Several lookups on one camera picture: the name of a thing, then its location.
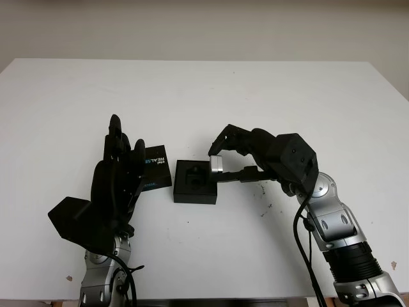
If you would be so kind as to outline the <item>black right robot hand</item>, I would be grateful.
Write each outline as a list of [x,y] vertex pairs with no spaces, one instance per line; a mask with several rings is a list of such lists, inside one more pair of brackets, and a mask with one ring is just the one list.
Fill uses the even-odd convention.
[[[212,143],[208,155],[210,157],[209,177],[212,182],[241,183],[262,180],[277,181],[288,196],[296,195],[294,186],[285,181],[279,172],[274,170],[269,158],[269,150],[277,144],[277,138],[263,129],[251,131],[234,125],[227,125]],[[222,158],[218,154],[223,150],[234,150],[242,156],[252,155],[255,165],[246,166],[236,172],[223,172]]]

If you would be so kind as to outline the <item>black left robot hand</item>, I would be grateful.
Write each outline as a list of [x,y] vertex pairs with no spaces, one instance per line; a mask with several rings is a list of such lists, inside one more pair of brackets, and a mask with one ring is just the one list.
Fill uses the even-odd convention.
[[113,114],[105,136],[103,159],[94,170],[91,202],[102,211],[104,225],[114,233],[134,236],[130,220],[143,190],[145,158],[144,140],[138,139],[131,146],[119,116]]

